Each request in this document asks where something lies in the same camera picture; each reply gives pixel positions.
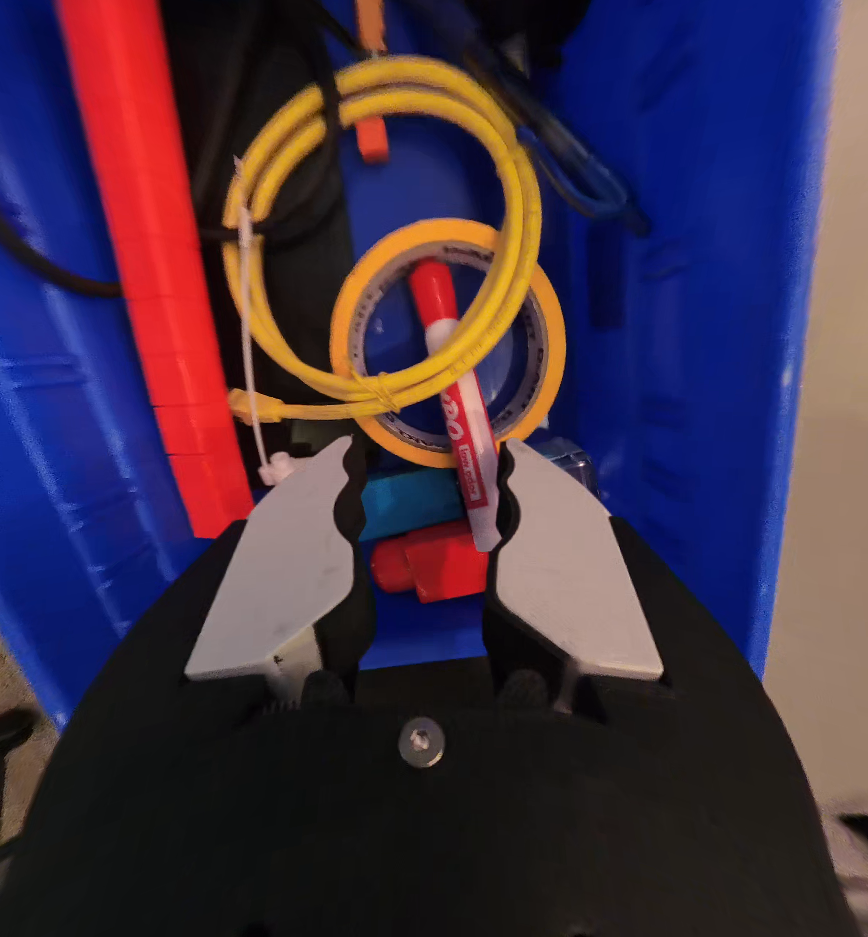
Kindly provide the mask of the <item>orange plastic piece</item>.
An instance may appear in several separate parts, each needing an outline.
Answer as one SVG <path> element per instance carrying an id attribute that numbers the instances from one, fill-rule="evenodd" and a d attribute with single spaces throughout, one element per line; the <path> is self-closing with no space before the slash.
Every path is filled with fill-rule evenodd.
<path id="1" fill-rule="evenodd" d="M 354 1 L 357 37 L 369 57 L 388 54 L 383 1 Z M 363 162 L 380 165 L 389 159 L 389 141 L 383 118 L 373 116 L 356 124 L 356 136 Z"/>

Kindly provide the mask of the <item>red object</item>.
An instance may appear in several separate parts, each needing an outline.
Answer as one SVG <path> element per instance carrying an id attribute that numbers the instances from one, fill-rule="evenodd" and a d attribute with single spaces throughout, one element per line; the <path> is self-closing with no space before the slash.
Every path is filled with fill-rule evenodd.
<path id="1" fill-rule="evenodd" d="M 151 405 L 195 536 L 253 507 L 158 2 L 54 4 Z"/>

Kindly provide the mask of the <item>red white marker pen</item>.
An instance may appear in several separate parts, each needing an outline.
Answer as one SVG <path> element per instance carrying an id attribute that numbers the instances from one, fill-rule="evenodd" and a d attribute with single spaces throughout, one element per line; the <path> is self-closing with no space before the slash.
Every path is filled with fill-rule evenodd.
<path id="1" fill-rule="evenodd" d="M 450 269 L 439 261 L 423 260 L 410 273 L 408 286 L 432 356 L 460 324 Z M 500 542 L 498 450 L 475 370 L 441 391 L 440 405 L 473 542 L 478 552 L 488 554 Z"/>

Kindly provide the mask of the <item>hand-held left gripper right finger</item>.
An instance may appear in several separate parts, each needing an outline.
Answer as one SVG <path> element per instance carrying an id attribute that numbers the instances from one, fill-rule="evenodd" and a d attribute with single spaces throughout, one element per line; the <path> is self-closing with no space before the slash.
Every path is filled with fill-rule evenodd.
<path id="1" fill-rule="evenodd" d="M 600 500 L 520 439 L 500 453 L 507 522 L 486 607 L 579 675 L 658 682 L 664 664 Z"/>

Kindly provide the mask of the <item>clear plastic box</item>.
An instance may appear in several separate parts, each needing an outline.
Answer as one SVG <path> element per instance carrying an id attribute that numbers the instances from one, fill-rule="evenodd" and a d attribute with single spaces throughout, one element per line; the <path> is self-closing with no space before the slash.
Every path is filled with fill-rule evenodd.
<path id="1" fill-rule="evenodd" d="M 595 498 L 601 499 L 596 468 L 589 454 L 581 446 L 563 437 L 549 437 L 531 442 L 530 445 L 550 463 L 584 486 Z"/>

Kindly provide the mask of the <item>teal plastic block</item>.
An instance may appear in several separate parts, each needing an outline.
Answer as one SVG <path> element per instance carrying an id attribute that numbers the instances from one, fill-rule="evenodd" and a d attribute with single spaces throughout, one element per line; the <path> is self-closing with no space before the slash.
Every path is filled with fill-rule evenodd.
<path id="1" fill-rule="evenodd" d="M 359 540 L 383 540 L 464 517 L 451 469 L 418 468 L 369 475 L 362 493 L 365 524 Z"/>

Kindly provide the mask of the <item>yellow tape roll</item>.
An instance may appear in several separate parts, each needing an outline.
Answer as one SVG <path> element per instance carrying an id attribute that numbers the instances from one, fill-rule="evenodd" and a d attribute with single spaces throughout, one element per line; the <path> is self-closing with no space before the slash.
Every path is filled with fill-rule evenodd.
<path id="1" fill-rule="evenodd" d="M 434 259 L 488 271 L 498 232 L 484 223 L 433 218 L 399 228 L 378 241 L 357 262 L 337 296 L 330 331 L 334 373 L 366 375 L 365 343 L 369 323 L 384 294 L 416 262 Z M 525 440 L 546 422 L 564 377 L 567 339 L 564 316 L 550 280 L 540 266 L 516 318 L 528 340 L 525 372 L 510 401 L 490 413 L 498 442 Z M 403 417 L 383 414 L 358 418 L 363 431 L 381 448 L 406 462 L 429 469 L 453 469 L 450 439 L 411 427 Z"/>

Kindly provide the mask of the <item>white zip tie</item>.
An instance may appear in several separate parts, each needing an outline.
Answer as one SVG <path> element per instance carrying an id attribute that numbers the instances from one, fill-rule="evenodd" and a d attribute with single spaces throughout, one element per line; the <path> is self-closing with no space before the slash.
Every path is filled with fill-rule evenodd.
<path id="1" fill-rule="evenodd" d="M 242 160 L 234 156 L 234 177 L 239 192 L 239 207 L 237 220 L 237 243 L 239 252 L 240 272 L 240 302 L 239 313 L 241 318 L 241 348 L 242 373 L 244 390 L 248 400 L 248 423 L 252 428 L 255 447 L 260 462 L 259 475 L 265 486 L 275 487 L 284 482 L 294 473 L 293 459 L 287 453 L 268 455 L 262 432 L 257 394 L 255 386 L 255 368 L 253 361 L 252 335 L 250 332 L 251 289 L 250 289 L 250 259 L 253 241 L 253 222 L 248 208 L 248 183 Z"/>

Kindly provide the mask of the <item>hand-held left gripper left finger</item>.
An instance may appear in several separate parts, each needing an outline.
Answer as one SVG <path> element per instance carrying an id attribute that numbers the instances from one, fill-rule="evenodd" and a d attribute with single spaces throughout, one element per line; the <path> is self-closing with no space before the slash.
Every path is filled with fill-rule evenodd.
<path id="1" fill-rule="evenodd" d="M 355 436 L 335 439 L 252 510 L 184 668 L 192 681 L 311 673 L 354 683 L 376 636 L 360 547 L 366 465 Z"/>

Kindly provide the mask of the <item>red plastic block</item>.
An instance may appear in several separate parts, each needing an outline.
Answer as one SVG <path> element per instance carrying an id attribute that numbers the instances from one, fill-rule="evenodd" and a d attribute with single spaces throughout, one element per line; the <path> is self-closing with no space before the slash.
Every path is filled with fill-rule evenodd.
<path id="1" fill-rule="evenodd" d="M 436 603 L 485 591 L 489 555 L 476 548 L 469 522 L 452 520 L 375 544 L 373 581 L 388 594 L 414 592 Z"/>

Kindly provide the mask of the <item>blue plastic bin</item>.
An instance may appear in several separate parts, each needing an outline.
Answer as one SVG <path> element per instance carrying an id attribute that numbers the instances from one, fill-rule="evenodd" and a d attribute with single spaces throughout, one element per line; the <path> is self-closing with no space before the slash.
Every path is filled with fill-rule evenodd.
<path id="1" fill-rule="evenodd" d="M 216 538 L 194 535 L 151 405 L 55 2 L 0 2 L 0 634 L 56 730 L 125 635 Z M 464 64 L 460 2 L 385 2 L 362 61 L 307 2 L 158 2 L 227 402 L 242 373 L 238 187 L 253 222 L 262 432 L 358 418 L 445 434 L 440 389 L 476 364 L 490 413 L 528 340 L 540 266 L 567 357 L 550 433 L 590 456 L 629 521 L 765 670 L 821 181 L 826 2 L 580 2 L 540 100 L 650 221 L 572 210 Z M 359 121 L 383 118 L 387 162 Z M 446 264 L 460 324 L 429 356 L 408 286 L 334 373 L 337 296 L 360 258 L 433 218 L 498 232 L 488 271 Z M 246 466 L 262 487 L 258 466 Z"/>

